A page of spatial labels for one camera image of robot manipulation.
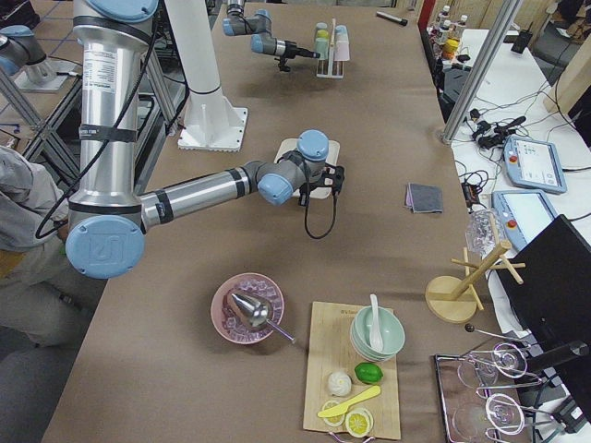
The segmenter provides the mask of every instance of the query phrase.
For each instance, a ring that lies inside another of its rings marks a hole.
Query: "metal spoon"
[[[261,330],[271,326],[292,344],[296,343],[296,338],[271,320],[273,306],[266,298],[239,290],[231,291],[226,297],[230,308],[250,330]]]
[[[369,346],[377,353],[381,353],[384,349],[384,340],[381,337],[380,332],[380,311],[378,310],[378,297],[371,293],[369,295],[371,300],[371,314],[373,321],[371,322],[371,328],[369,329]]]

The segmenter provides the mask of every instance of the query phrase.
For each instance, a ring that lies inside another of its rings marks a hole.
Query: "yellow knife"
[[[356,403],[360,403],[365,400],[372,399],[381,393],[381,388],[378,385],[372,386],[369,389],[364,390],[360,394],[355,395],[355,397],[351,397],[347,401],[343,401],[341,404],[337,404],[336,406],[332,406],[329,409],[325,409],[324,411],[320,411],[318,413],[318,417],[320,418],[330,418],[336,417],[337,415],[342,415],[347,412],[349,406],[352,406]]]

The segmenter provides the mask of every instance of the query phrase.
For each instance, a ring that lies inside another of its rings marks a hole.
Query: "white spoon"
[[[380,315],[378,311],[378,297],[371,293],[369,295],[371,300],[371,314],[373,321],[371,322],[371,329],[369,330],[369,346],[377,353],[381,353],[384,349],[384,341],[380,332]]]

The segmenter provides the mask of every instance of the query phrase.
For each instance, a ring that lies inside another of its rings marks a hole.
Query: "blue joint cap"
[[[14,76],[20,68],[12,61],[0,56],[0,69],[6,72],[6,75],[9,77]]]
[[[250,37],[250,49],[253,53],[262,54],[263,45],[259,34],[253,34]]]
[[[259,181],[259,192],[274,206],[283,205],[294,194],[294,188],[285,177],[266,174]]]
[[[329,138],[317,129],[309,129],[299,136],[297,150],[306,160],[324,162],[329,156]]]
[[[32,30],[24,25],[6,26],[5,28],[0,29],[0,32],[7,37],[31,37],[35,35]]]
[[[131,220],[98,215],[77,224],[66,240],[67,258],[81,274],[110,279],[136,266],[144,252],[144,235]]]
[[[106,18],[122,23],[141,23],[151,18],[158,8],[158,0],[87,0],[89,6]]]
[[[232,29],[232,23],[230,18],[225,18],[222,23],[223,33],[225,35],[234,36],[234,29]]]
[[[271,20],[271,14],[269,14],[269,11],[267,9],[257,9],[257,12],[255,12],[255,16],[263,16]]]

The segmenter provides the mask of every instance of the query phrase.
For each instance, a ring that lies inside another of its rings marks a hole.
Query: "test tube rack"
[[[319,37],[318,31],[319,26],[317,25],[314,35],[314,48],[320,54],[320,59],[316,68],[316,77],[343,78],[344,62],[350,60],[347,27],[345,25],[337,26],[336,19],[333,18],[330,39]]]

